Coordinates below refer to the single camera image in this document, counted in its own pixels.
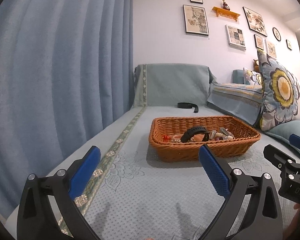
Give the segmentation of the right hand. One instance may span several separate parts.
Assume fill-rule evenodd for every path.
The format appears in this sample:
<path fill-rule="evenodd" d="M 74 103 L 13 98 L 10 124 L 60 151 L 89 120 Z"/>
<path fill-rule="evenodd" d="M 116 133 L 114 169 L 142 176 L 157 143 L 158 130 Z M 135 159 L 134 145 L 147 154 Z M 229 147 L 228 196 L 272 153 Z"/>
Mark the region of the right hand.
<path fill-rule="evenodd" d="M 300 220 L 300 204 L 295 203 L 293 209 L 296 210 L 296 213 L 289 226 L 284 230 L 283 239 L 288 239 L 298 227 L 298 222 Z"/>

